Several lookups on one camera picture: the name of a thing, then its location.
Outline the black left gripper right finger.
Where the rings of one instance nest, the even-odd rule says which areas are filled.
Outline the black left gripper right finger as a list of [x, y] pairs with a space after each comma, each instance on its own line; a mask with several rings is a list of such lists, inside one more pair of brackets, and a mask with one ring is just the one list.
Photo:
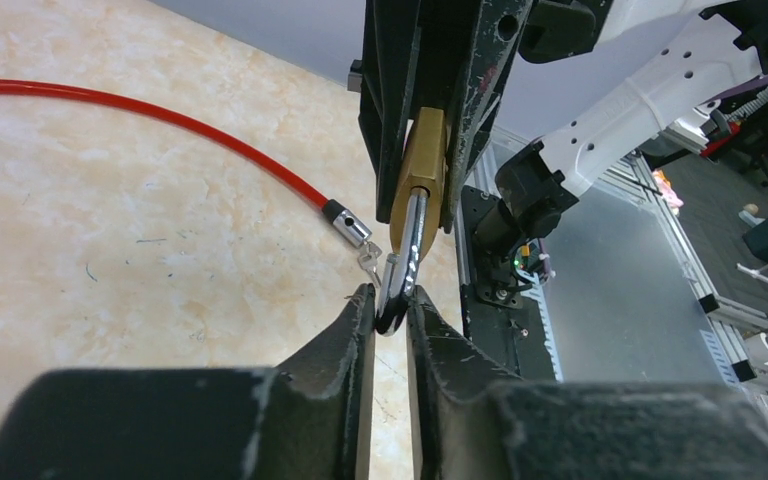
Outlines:
[[768, 428], [721, 385], [523, 379], [407, 304], [418, 479], [768, 479]]

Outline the brass padlock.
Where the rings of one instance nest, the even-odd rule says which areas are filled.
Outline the brass padlock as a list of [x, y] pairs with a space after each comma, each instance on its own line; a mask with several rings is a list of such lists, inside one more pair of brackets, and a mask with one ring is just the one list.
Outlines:
[[404, 149], [390, 220], [393, 252], [385, 262], [376, 331], [394, 334], [418, 284], [420, 265], [440, 227], [445, 183], [445, 112], [423, 107]]

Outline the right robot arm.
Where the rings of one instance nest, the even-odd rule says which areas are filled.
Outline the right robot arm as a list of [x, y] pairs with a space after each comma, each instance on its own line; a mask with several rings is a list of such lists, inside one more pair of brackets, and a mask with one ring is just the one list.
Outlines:
[[544, 237], [620, 156], [692, 108], [768, 73], [768, 1], [369, 1], [352, 72], [376, 175], [376, 217], [402, 257], [451, 229], [516, 58], [546, 64], [689, 15], [646, 64], [541, 135], [503, 189], [514, 224]]

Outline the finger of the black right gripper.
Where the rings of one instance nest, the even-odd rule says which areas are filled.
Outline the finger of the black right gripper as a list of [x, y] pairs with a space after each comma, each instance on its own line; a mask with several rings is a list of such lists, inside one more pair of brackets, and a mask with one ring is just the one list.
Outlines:
[[359, 125], [376, 177], [375, 215], [389, 223], [411, 109], [419, 39], [418, 1], [365, 6]]
[[447, 117], [450, 121], [446, 156], [445, 193], [440, 226], [453, 228], [459, 193], [481, 148], [479, 131], [492, 123], [494, 109], [504, 91], [507, 72], [520, 34], [530, 14], [531, 1], [480, 1], [470, 24], [464, 64], [459, 68]]

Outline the red cable lock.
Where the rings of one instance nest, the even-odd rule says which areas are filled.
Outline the red cable lock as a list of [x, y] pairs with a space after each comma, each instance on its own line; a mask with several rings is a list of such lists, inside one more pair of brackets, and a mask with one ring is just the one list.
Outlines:
[[256, 164], [320, 211], [353, 248], [380, 254], [371, 230], [339, 201], [328, 198], [301, 176], [248, 143], [173, 110], [122, 95], [48, 82], [0, 79], [0, 95], [44, 97], [110, 107], [158, 120], [204, 137]]

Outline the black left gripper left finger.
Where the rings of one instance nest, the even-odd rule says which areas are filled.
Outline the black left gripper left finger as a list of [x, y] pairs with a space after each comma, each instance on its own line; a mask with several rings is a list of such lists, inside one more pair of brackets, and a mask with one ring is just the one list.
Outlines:
[[365, 479], [375, 290], [274, 367], [61, 369], [0, 424], [0, 479]]

